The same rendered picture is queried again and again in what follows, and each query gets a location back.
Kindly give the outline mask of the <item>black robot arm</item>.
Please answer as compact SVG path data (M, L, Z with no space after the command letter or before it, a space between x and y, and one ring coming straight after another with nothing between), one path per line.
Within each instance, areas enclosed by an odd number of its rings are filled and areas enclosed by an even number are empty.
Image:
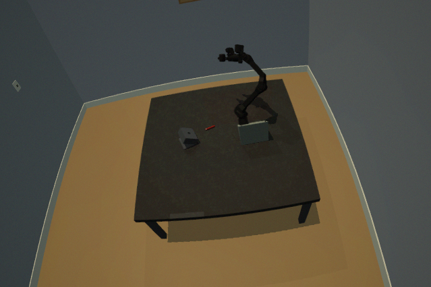
M254 71L259 75L259 82L255 91L250 94L250 97L246 101L244 101L242 104L238 104L234 110L235 114L239 117L239 124L245 125L248 124L248 113L246 112L247 107L257 96L267 89L266 74L261 70L261 68L259 68L259 66L257 66L251 55L243 52L243 45L235 44L235 51L233 48L226 48L225 50L226 53L228 53L227 56L232 54L233 60L238 61L238 63L242 63L242 60L244 60L247 64L251 65ZM238 54L235 54L235 52Z

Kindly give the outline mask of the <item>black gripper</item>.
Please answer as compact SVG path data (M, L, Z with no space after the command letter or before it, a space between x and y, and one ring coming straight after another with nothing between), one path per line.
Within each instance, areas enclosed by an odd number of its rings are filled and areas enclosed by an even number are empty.
M220 60L220 62L221 61L225 61L225 60L228 60L228 61L234 61L233 60L233 55L231 54L231 55L228 55L228 57L225 57L225 54L220 54L219 55L219 57L218 57L218 60Z

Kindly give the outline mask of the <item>grey flat panel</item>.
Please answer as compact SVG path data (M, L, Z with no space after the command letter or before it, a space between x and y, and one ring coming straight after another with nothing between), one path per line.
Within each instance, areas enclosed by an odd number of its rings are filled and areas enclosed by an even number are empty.
M180 127L178 134L180 136L179 140L181 142L181 146L184 150L196 145L196 142L198 141L192 128Z

